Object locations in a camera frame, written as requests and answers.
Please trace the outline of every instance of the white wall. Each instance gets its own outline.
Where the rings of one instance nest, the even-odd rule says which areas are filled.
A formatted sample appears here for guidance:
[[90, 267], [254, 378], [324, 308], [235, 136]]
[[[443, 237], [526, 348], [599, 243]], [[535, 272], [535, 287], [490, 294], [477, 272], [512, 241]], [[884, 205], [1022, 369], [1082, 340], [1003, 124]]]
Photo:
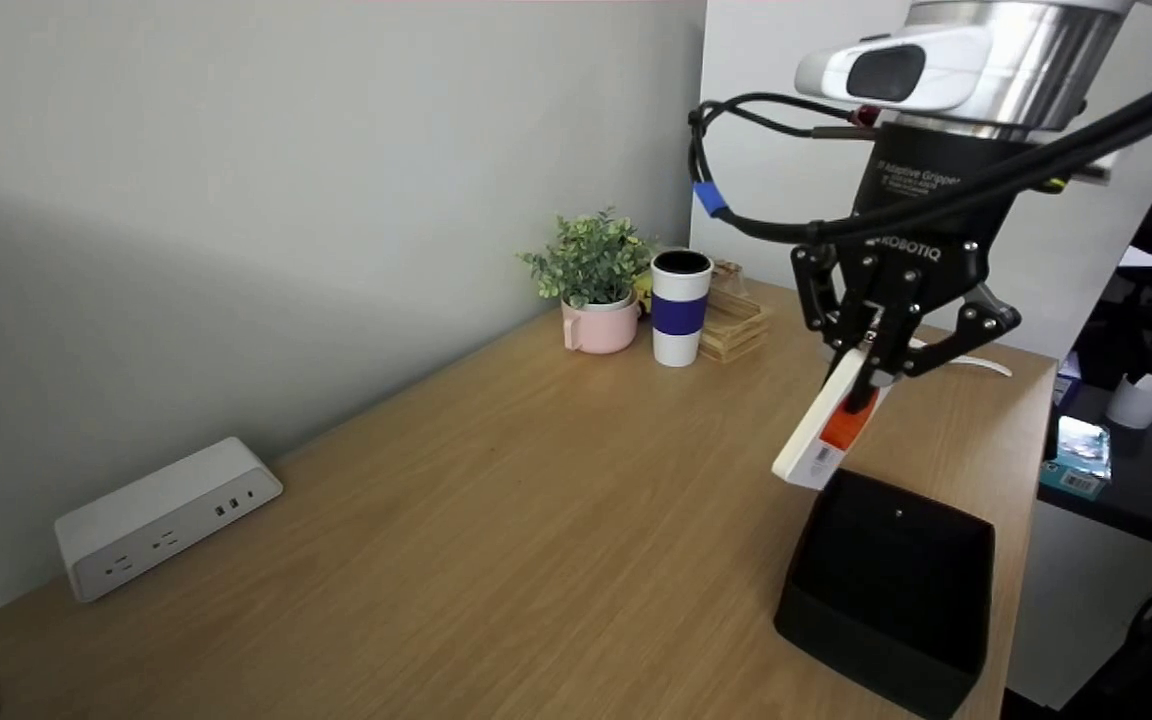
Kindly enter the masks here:
[[689, 230], [701, 0], [0, 0], [0, 606], [49, 524], [276, 455], [535, 308], [558, 214]]
[[[707, 0], [701, 98], [792, 93], [806, 53], [899, 27], [903, 7], [909, 0]], [[1088, 93], [1088, 118], [1143, 93], [1152, 93], [1152, 7], [1139, 6]], [[833, 220], [854, 214], [867, 143], [785, 141], [733, 122], [711, 130], [707, 159], [745, 215]], [[1149, 205], [1152, 141], [1129, 150], [1110, 186], [1022, 196], [993, 249], [987, 279], [1026, 314], [1003, 346], [1066, 358]], [[781, 243], [750, 241], [703, 214], [692, 214], [692, 243], [742, 261], [762, 279], [792, 286]]]

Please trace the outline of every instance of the wooden table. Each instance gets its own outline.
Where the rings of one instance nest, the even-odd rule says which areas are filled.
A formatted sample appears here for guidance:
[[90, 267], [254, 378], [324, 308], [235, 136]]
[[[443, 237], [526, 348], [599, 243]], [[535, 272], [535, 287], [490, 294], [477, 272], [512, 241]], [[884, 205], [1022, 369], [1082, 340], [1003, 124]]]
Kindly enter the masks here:
[[[539, 317], [276, 466], [288, 492], [124, 591], [0, 614], [0, 715], [903, 715], [775, 638], [814, 492], [769, 466], [825, 353], [567, 358]], [[1051, 366], [909, 379], [854, 469], [997, 524], [999, 715]]]

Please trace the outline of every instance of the pink pot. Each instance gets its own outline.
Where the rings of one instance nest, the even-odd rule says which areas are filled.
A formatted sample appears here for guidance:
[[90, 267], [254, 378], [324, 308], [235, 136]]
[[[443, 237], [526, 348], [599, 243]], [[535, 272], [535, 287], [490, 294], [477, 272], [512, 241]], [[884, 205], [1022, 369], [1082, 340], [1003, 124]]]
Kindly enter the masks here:
[[565, 303], [565, 348], [567, 353], [624, 353], [639, 327], [639, 303]]

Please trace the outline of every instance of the black square object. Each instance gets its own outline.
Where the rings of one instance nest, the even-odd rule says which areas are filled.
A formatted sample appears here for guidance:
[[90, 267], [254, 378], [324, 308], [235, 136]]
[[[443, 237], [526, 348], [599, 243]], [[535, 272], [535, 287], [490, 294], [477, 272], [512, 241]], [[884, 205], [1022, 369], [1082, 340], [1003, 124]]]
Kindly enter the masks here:
[[785, 639], [858, 685], [954, 715], [987, 649], [993, 524], [842, 474], [775, 610]]

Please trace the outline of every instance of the power outlet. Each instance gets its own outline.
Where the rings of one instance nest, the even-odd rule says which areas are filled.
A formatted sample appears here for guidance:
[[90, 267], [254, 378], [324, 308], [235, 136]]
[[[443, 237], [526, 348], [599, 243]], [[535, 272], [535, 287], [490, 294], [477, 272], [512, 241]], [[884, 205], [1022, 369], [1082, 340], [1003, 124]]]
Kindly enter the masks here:
[[80, 606], [154, 572], [185, 548], [276, 499], [285, 484], [235, 436], [56, 519]]

